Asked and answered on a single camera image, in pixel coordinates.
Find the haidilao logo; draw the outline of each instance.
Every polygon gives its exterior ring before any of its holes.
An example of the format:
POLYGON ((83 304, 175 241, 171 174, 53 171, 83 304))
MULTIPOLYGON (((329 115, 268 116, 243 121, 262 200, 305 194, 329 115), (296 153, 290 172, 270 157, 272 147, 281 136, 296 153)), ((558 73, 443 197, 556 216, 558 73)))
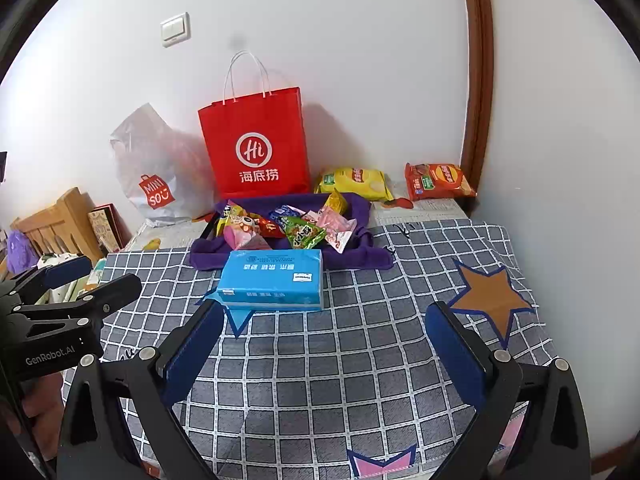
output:
POLYGON ((260 168, 271 159, 271 143, 263 134, 249 132, 236 142, 238 160, 249 168, 260 168))

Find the screw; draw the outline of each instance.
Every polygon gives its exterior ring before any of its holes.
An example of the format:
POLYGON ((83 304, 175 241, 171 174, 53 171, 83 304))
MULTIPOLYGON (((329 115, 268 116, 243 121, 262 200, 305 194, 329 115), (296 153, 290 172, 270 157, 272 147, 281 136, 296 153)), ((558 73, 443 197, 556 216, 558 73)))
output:
POLYGON ((506 350, 502 350, 502 349, 496 350, 494 352, 494 357, 497 361, 500 361, 501 363, 508 363, 509 361, 511 361, 511 354, 506 350))
POLYGON ((80 364, 82 366, 88 366, 94 362, 94 356, 91 354, 83 355, 82 359, 80 359, 80 364))
POLYGON ((143 361, 149 361, 154 355, 156 355, 156 349, 152 346, 145 346, 138 354, 138 357, 143 361))
POLYGON ((569 363, 562 358, 556 359, 556 368, 565 372, 569 369, 569 363))

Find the light switch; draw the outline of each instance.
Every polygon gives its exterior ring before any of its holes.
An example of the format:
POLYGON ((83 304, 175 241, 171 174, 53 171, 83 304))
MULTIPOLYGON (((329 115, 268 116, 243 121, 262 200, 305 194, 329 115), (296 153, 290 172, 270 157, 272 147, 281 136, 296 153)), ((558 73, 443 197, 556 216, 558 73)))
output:
POLYGON ((190 37, 189 15, 186 12, 160 23, 160 38, 163 46, 171 46, 190 37))

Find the white bag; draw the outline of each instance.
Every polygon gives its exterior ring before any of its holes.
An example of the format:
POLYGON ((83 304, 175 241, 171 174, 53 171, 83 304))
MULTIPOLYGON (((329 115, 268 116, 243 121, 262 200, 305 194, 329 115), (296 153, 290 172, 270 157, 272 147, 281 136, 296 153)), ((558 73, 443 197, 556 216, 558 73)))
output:
POLYGON ((111 134, 122 191, 152 225, 213 211, 213 173, 201 139, 170 128, 147 103, 111 134))

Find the gray checkered cloth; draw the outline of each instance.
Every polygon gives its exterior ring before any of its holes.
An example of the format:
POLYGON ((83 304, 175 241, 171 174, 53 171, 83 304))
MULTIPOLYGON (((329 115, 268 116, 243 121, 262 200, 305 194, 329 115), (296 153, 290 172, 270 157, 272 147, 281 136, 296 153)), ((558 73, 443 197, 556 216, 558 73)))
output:
MULTIPOLYGON (((237 339, 225 327, 188 398, 174 406, 217 475, 345 479, 353 476, 347 449, 384 460, 412 445, 416 465, 391 476, 436 468, 474 415, 424 332, 426 307, 465 286, 454 259, 484 272, 506 266, 535 309, 514 315, 510 353, 530 364, 555 357, 504 228, 467 219, 403 227, 409 238, 397 226, 372 230, 377 246, 396 250, 391 269, 325 272, 322 312, 255 314, 237 339)), ((108 256, 103 281, 134 272, 143 291, 105 320, 104 360, 157 346, 216 285, 220 271, 195 270, 187 255, 167 249, 108 256)), ((484 316, 458 317, 499 348, 484 316)), ((69 371, 66 390, 71 378, 69 371)), ((132 401, 122 402, 141 455, 154 460, 132 401)))

